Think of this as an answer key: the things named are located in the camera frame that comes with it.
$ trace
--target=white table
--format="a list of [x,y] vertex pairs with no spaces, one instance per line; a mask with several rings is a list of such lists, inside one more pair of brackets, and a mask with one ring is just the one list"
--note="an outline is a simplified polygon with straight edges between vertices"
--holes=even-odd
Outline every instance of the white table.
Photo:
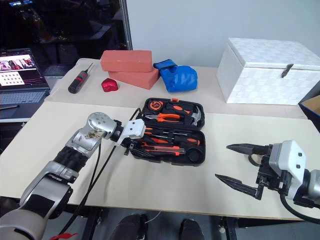
[[[22,192],[48,161],[53,160],[73,133],[82,128],[92,112],[104,112],[126,123],[134,108],[44,102],[0,156],[0,195],[20,198]],[[205,114],[206,138],[203,164],[175,166],[124,156],[118,147],[87,205],[191,212],[219,216],[297,219],[282,205],[278,193],[265,189],[262,200],[235,191],[215,174],[227,175],[255,186],[258,168],[243,155],[226,149],[229,144],[268,145],[294,139],[307,155],[306,167],[320,169],[320,134],[305,119],[245,115]],[[102,141],[99,167],[113,147]],[[69,203],[79,204],[88,189],[97,152],[72,184]],[[319,217],[319,211],[295,206],[301,213]]]
[[[70,83],[91,63],[94,63],[94,66],[82,89],[77,94],[69,93]],[[150,90],[117,81],[118,91],[104,92],[101,83],[109,77],[109,74],[102,70],[100,60],[81,58],[56,84],[45,101],[137,108],[143,107],[148,98],[178,98],[202,104],[206,113],[307,119],[298,105],[227,104],[216,78],[217,68],[198,66],[193,68],[198,74],[198,87],[193,91],[169,93],[160,77]]]

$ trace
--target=black tool case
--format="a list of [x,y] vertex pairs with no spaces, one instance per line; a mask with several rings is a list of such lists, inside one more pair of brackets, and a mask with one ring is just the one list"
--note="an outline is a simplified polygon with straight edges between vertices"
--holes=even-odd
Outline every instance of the black tool case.
[[[197,115],[198,121],[194,125],[192,114],[198,111],[200,116]],[[148,118],[161,114],[165,114],[162,118],[165,121],[157,120],[155,116]],[[130,149],[135,158],[180,166],[198,166],[205,161],[206,139],[200,131],[205,125],[205,113],[201,104],[176,98],[148,98],[136,119],[143,119],[146,130],[143,138]]]

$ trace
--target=blue glove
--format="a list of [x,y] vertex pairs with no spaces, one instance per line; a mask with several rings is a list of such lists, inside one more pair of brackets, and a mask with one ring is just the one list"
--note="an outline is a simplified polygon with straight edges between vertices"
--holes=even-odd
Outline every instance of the blue glove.
[[155,63],[153,66],[159,69],[168,92],[186,92],[197,88],[198,75],[193,68],[177,66],[171,59]]

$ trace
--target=white wall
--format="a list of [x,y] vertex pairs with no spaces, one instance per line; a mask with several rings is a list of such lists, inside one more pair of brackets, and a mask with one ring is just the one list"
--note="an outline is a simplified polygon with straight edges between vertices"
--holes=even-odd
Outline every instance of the white wall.
[[217,67],[228,37],[298,41],[320,56],[320,0],[127,0],[134,50]]

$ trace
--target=white storage box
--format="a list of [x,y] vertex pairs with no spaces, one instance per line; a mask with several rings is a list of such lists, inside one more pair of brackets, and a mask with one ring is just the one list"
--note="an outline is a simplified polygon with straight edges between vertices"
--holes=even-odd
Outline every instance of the white storage box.
[[294,41],[229,38],[216,76],[227,103],[296,105],[320,80],[320,58]]

